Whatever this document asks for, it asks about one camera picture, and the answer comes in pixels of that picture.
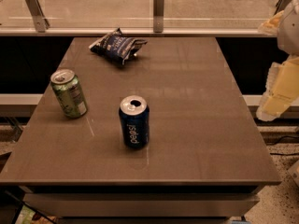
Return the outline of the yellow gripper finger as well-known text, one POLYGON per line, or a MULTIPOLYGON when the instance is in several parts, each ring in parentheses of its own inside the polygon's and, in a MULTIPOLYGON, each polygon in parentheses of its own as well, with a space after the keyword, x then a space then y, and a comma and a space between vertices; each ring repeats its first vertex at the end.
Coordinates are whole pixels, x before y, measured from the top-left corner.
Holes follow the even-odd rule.
POLYGON ((284 13, 284 11, 281 10, 279 13, 277 13, 273 17, 271 17, 268 20, 261 23, 260 26, 258 27, 258 31, 265 35, 277 35, 279 23, 280 23, 283 13, 284 13))
POLYGON ((283 63, 272 63, 265 92, 256 116, 262 121, 279 118, 299 98, 299 57, 290 56, 283 63))

